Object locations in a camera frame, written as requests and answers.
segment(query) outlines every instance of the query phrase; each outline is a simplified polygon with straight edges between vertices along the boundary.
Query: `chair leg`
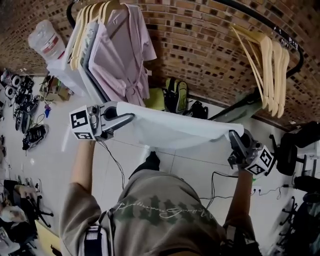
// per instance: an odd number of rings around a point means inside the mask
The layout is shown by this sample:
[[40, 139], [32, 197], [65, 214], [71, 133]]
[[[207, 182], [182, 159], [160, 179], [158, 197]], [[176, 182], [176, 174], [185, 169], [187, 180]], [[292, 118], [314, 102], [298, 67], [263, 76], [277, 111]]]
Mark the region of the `chair leg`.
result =
[[47, 213], [47, 212], [44, 212], [44, 211], [40, 211], [40, 213], [41, 213], [42, 215], [47, 215], [47, 216], [51, 216], [51, 217], [54, 216], [53, 213]]
[[34, 212], [35, 212], [35, 214], [36, 214], [36, 216], [37, 216], [37, 219], [39, 220], [39, 218], [40, 218], [40, 219], [43, 221], [43, 223], [44, 223], [48, 228], [51, 228], [51, 225], [48, 224], [48, 223], [45, 221], [43, 215], [53, 217], [54, 214], [53, 214], [53, 213], [44, 212], [44, 211], [41, 211], [41, 210], [40, 210], [40, 199], [42, 199], [42, 196], [41, 196], [41, 195], [39, 195], [39, 196], [37, 197], [36, 202], [35, 202], [35, 200], [34, 200], [33, 198], [30, 198], [30, 202], [31, 202], [31, 204], [32, 204], [33, 207], [34, 207]]
[[33, 249], [37, 249], [37, 247], [34, 246], [31, 242], [28, 242], [28, 244], [29, 244]]

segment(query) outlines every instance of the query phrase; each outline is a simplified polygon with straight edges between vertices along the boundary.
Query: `t-shirt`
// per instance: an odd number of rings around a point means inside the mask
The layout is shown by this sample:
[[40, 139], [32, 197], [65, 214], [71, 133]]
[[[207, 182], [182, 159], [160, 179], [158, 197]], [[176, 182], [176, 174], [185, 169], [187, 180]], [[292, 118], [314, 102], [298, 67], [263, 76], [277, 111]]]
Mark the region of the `t-shirt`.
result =
[[[190, 185], [161, 171], [134, 174], [109, 212], [116, 256], [165, 256], [183, 251], [218, 255], [222, 244], [234, 244], [227, 241], [233, 240], [236, 231], [232, 227], [237, 224], [246, 235], [243, 242], [256, 244], [248, 215], [220, 226]], [[86, 229], [97, 221], [108, 234], [109, 218], [96, 199], [81, 185], [71, 183], [60, 220], [62, 254], [77, 256]]]

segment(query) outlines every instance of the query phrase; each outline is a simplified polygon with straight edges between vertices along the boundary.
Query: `hanging garment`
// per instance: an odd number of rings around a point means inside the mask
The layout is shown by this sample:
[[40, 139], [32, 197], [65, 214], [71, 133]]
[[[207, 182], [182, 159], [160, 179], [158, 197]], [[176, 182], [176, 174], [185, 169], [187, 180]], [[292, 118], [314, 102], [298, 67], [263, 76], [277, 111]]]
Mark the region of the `hanging garment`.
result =
[[157, 58], [138, 6], [113, 10], [107, 25], [100, 23], [89, 60], [89, 70], [112, 101], [145, 106], [149, 98], [143, 61]]
[[228, 135], [229, 130], [235, 130], [239, 136], [244, 134], [241, 124], [192, 118], [126, 102], [118, 102], [116, 112], [118, 116], [135, 114], [132, 121], [135, 135], [140, 143], [151, 147], [176, 150], [218, 139]]
[[94, 25], [94, 27], [92, 27], [92, 31], [89, 34], [89, 37], [87, 38], [87, 40], [85, 42], [87, 44], [87, 48], [86, 48], [86, 52], [84, 53], [84, 57], [83, 57], [83, 61], [82, 61], [81, 66], [83, 67], [86, 75], [91, 79], [91, 81], [92, 81], [93, 85], [95, 86], [96, 90], [100, 91], [100, 93], [102, 94], [102, 96], [105, 99], [105, 102], [109, 102], [110, 99], [109, 99], [108, 95], [102, 89], [101, 85], [98, 83], [98, 81], [95, 78], [95, 76], [89, 70], [89, 59], [90, 59], [92, 47], [93, 47], [95, 39], [96, 39], [98, 28], [99, 28], [99, 25], [98, 25], [98, 23], [95, 22], [95, 25]]
[[96, 87], [94, 81], [88, 76], [88, 74], [86, 73], [83, 67], [84, 58], [88, 51], [89, 41], [93, 37], [95, 31], [97, 30], [98, 30], [98, 24], [96, 22], [89, 22], [86, 26], [86, 30], [82, 38], [81, 49], [79, 54], [80, 63], [78, 64], [78, 71], [80, 73], [80, 76], [85, 84], [85, 87], [91, 99], [93, 100], [93, 103], [103, 104], [107, 101], [104, 99], [104, 96], [102, 95], [100, 90]]

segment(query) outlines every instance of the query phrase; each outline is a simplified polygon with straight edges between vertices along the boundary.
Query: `clothing rack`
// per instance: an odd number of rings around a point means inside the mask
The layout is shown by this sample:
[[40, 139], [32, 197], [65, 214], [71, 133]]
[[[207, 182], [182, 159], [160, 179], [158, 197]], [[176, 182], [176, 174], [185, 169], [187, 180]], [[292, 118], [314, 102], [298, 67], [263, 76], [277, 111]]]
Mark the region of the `clothing rack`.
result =
[[[245, 14], [247, 14], [250, 17], [255, 18], [256, 20], [258, 20], [259, 22], [261, 22], [262, 24], [268, 26], [270, 29], [272, 29], [274, 32], [276, 32], [279, 36], [280, 36], [280, 43], [289, 48], [290, 46], [293, 47], [295, 50], [298, 51], [299, 53], [299, 62], [297, 63], [297, 65], [295, 67], [293, 67], [292, 69], [290, 69], [287, 73], [286, 73], [286, 78], [291, 77], [292, 75], [294, 75], [295, 73], [299, 72], [301, 70], [301, 67], [304, 64], [304, 54], [303, 54], [303, 50], [301, 49], [301, 47], [299, 46], [299, 44], [287, 33], [285, 32], [283, 29], [281, 29], [279, 26], [277, 26], [276, 24], [274, 24], [271, 20], [267, 19], [265, 16], [261, 15], [260, 13], [258, 13], [257, 11], [253, 10], [252, 8], [237, 2], [235, 0], [215, 0], [218, 3], [221, 3], [223, 5], [229, 6], [231, 8], [234, 8], [238, 11], [241, 11]], [[70, 25], [72, 26], [72, 28], [75, 28], [76, 22], [74, 20], [74, 18], [72, 17], [72, 13], [71, 13], [71, 9], [72, 6], [74, 5], [74, 3], [79, 2], [79, 0], [72, 0], [69, 4], [69, 6], [67, 7], [66, 10], [66, 16], [67, 19], [70, 23]], [[242, 99], [239, 102], [236, 102], [235, 104], [229, 106], [228, 108], [222, 110], [220, 113], [212, 116], [209, 118], [209, 120], [215, 120], [218, 117], [221, 117], [223, 115], [228, 114], [229, 112], [233, 111], [236, 108], [239, 108], [241, 106], [244, 106], [246, 104], [253, 104], [256, 103], [258, 101], [260, 101], [260, 93], [259, 91], [256, 89], [254, 90], [253, 93], [247, 95], [244, 99]]]

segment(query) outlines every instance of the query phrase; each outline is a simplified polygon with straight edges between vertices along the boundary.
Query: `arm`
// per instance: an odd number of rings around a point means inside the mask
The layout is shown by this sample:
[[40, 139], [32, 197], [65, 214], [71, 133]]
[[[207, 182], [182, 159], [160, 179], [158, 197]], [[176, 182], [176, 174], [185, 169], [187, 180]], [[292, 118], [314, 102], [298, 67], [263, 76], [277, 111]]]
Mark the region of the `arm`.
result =
[[78, 183], [89, 194], [92, 191], [92, 165], [95, 140], [80, 140], [71, 176], [71, 183]]
[[59, 236], [64, 256], [79, 255], [79, 242], [85, 231], [101, 215], [92, 191], [92, 166], [95, 141], [79, 141], [71, 183], [60, 215]]
[[226, 216], [226, 221], [237, 218], [239, 216], [249, 215], [252, 177], [253, 175], [246, 170], [239, 171], [238, 181], [236, 183], [229, 212]]
[[239, 171], [234, 196], [224, 224], [228, 241], [222, 247], [222, 255], [236, 255], [243, 252], [246, 255], [261, 256], [249, 216], [252, 177], [253, 175], [246, 170]]

